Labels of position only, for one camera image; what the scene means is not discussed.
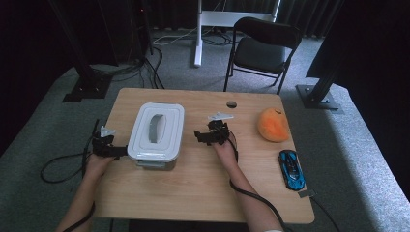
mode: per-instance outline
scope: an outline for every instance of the gray carpet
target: gray carpet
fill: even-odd
[[[193,66],[194,41],[180,40],[157,46],[163,54],[159,77],[167,89],[221,91],[229,46],[204,44],[202,66]],[[305,78],[321,41],[304,39],[295,54],[283,85],[282,97],[296,149],[309,189],[335,220],[341,231],[410,231],[410,204],[385,163],[348,92],[334,85],[331,94],[343,114],[305,109],[295,88],[314,84]],[[155,66],[155,50],[148,59]],[[107,66],[95,66],[112,70]],[[53,158],[81,153],[97,119],[107,119],[118,91],[123,87],[151,88],[148,66],[140,74],[114,77],[103,100],[62,103],[75,85],[75,69],[68,70],[47,95],[0,159],[0,231],[52,231],[68,209],[80,175],[51,185],[40,178],[43,165]],[[238,74],[228,91],[275,93],[270,80]],[[59,179],[72,173],[81,160],[55,163],[46,174]],[[294,231],[336,231],[314,203],[315,221],[290,225]],[[113,231],[126,231],[126,219],[116,219]],[[96,218],[93,231],[108,231],[109,219]]]

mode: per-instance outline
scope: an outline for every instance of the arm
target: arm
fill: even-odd
[[[60,221],[56,231],[64,231],[77,223],[91,210],[94,203],[94,195],[99,185],[100,179],[113,158],[101,158],[91,155],[87,162],[85,175],[78,187],[75,197],[66,215]],[[90,231],[92,220],[89,219],[74,231]]]
[[[229,139],[234,141],[232,134],[230,134]],[[252,187],[235,160],[234,150],[231,144],[226,141],[222,145],[214,143],[213,147],[232,183],[239,189],[257,194],[256,190]],[[268,230],[283,230],[277,216],[267,205],[250,196],[243,195],[240,192],[236,191],[235,193],[244,212],[250,231],[263,232]]]

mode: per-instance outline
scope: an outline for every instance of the chair seat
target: chair seat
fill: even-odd
[[[242,38],[233,62],[241,68],[281,73],[284,70],[284,61],[284,47],[263,44],[252,38]]]

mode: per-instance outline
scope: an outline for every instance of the blue toy car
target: blue toy car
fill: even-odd
[[[288,189],[300,190],[305,186],[305,177],[298,163],[295,151],[283,150],[279,153],[279,164]]]

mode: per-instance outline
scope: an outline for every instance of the container lid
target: container lid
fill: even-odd
[[[169,162],[178,157],[185,109],[180,104],[148,102],[141,106],[127,148],[133,160]]]

